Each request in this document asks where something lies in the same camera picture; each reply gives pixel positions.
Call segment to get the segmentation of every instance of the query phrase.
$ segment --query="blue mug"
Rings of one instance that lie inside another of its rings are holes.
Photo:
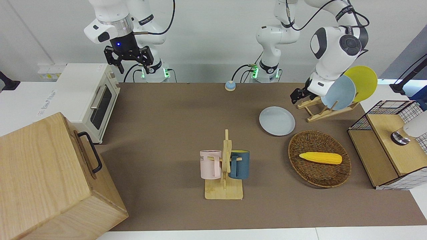
[[[231,172],[228,176],[232,179],[246,179],[249,177],[249,151],[231,151]]]

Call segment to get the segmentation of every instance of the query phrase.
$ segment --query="oven handle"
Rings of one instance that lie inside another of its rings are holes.
[[[79,133],[77,134],[77,136],[78,136],[78,137],[86,136],[86,137],[88,138],[88,140],[89,140],[89,144],[91,145],[92,151],[94,152],[95,157],[96,157],[97,162],[98,162],[98,166],[97,166],[97,167],[95,167],[95,169],[93,169],[93,170],[92,170],[92,172],[93,172],[93,173],[97,173],[97,172],[99,172],[99,170],[101,170],[101,168],[102,168],[102,162],[101,162],[101,159],[99,158],[99,155],[98,155],[97,150],[95,149],[95,145],[94,145],[94,143],[92,142],[91,137],[89,136],[89,134],[88,134],[87,132],[79,132]]]
[[[104,96],[105,91],[107,90],[107,86],[100,86],[98,88],[97,94],[95,96],[94,101],[92,102],[91,109],[98,109],[101,104],[102,97]]]

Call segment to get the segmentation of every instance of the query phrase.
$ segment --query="electrical outlet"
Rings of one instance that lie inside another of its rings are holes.
[[[64,64],[40,65],[37,73],[45,82],[56,82],[64,69]]]

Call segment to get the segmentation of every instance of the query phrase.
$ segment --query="corn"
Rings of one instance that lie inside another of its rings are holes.
[[[316,163],[324,163],[324,164],[341,164],[342,157],[340,154],[336,153],[328,153],[328,152],[305,152],[299,155],[301,158],[305,160],[309,160]]]

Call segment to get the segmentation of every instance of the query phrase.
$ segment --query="wooden base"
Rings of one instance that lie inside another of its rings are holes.
[[[205,198],[222,200],[242,200],[242,180],[225,177],[226,187],[221,179],[205,180]]]
[[[317,120],[320,120],[320,119],[324,119],[324,118],[331,117],[331,116],[334,116],[334,115],[337,115],[337,114],[340,114],[340,113],[351,111],[358,104],[359,104],[358,102],[354,102],[350,106],[348,106],[348,107],[346,107],[344,109],[341,109],[341,110],[332,110],[332,109],[324,110],[324,111],[322,111],[319,114],[312,115],[309,118],[307,118],[307,122],[311,123],[311,122],[314,122],[314,121],[317,121]]]
[[[348,107],[341,109],[341,110],[332,110],[332,108],[338,103],[338,101],[335,102],[335,104],[331,107],[331,109],[329,109],[327,106],[325,106],[323,108],[323,110],[318,113],[318,114],[313,114],[310,109],[308,108],[309,106],[314,106],[317,104],[322,103],[322,100],[320,97],[316,97],[313,100],[308,100],[308,101],[303,101],[300,104],[297,105],[298,109],[301,108],[305,108],[305,110],[308,112],[308,114],[310,114],[310,117],[307,118],[307,122],[311,123],[320,119],[324,119],[327,117],[331,117],[343,112],[347,112],[347,111],[351,111],[353,110],[358,104],[359,102],[353,102],[352,104],[350,104]]]

